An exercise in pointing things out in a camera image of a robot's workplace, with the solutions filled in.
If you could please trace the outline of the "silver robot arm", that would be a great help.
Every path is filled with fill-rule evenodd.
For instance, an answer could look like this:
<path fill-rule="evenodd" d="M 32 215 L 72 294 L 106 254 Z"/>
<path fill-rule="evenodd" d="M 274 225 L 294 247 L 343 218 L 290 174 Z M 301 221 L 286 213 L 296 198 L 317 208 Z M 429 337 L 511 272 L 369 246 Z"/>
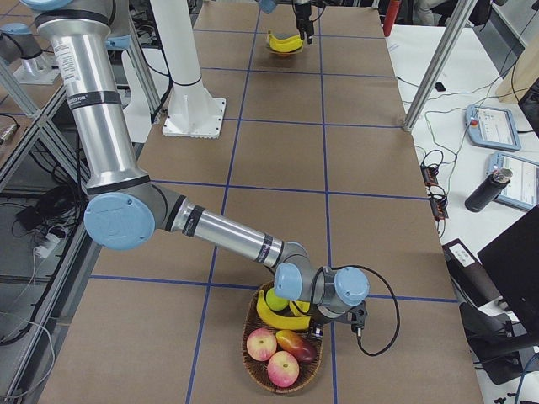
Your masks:
<path fill-rule="evenodd" d="M 38 32 L 52 45 L 91 176 L 84 213 L 88 234 L 129 250 L 162 229 L 179 231 L 275 270 L 275 292 L 309 304 L 307 326 L 348 322 L 360 333 L 369 282 L 356 266 L 314 267 L 304 247 L 191 203 L 152 183 L 138 164 L 105 47 L 125 25 L 124 1 L 30 1 Z"/>
<path fill-rule="evenodd" d="M 74 5 L 74 1 L 24 1 L 24 4 L 36 12 L 49 12 L 71 7 Z M 110 11 L 105 12 L 108 25 L 111 27 L 111 36 L 106 41 L 108 51 L 126 50 L 131 43 L 124 20 L 119 22 L 118 34 L 115 33 L 116 29 L 113 27 L 116 12 L 119 13 L 120 17 L 125 17 L 126 11 L 120 11 L 120 9 L 126 8 L 126 4 L 129 4 L 129 8 L 134 9 L 136 14 L 143 13 L 143 21 L 149 21 L 153 18 L 150 1 L 91 1 L 89 3 L 90 8 L 98 8 L 99 10 L 105 6 L 110 7 Z M 23 23 L 5 24 L 1 27 L 1 59 L 7 64 L 11 64 L 17 59 L 24 62 L 35 61 L 35 71 L 33 72 L 35 77 L 47 74 L 52 68 L 51 64 L 44 58 L 44 51 L 37 43 L 31 30 Z"/>

